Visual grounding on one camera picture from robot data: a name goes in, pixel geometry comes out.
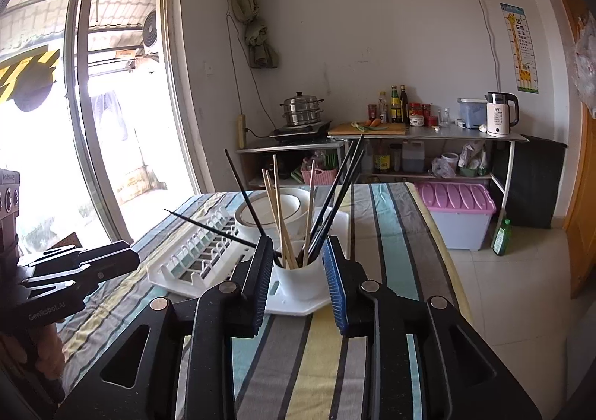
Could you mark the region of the left hand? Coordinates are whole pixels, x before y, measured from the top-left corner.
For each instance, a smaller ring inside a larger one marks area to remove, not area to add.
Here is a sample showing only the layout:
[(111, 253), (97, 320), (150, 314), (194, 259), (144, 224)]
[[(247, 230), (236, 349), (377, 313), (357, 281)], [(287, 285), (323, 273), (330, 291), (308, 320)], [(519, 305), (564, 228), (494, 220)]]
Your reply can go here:
[[(47, 380), (59, 380), (65, 369), (63, 343), (58, 336), (57, 326), (45, 325), (28, 332), (37, 349), (35, 367)], [(6, 347), (9, 356), (17, 363), (27, 363), (27, 353), (17, 338), (1, 334), (1, 343)]]

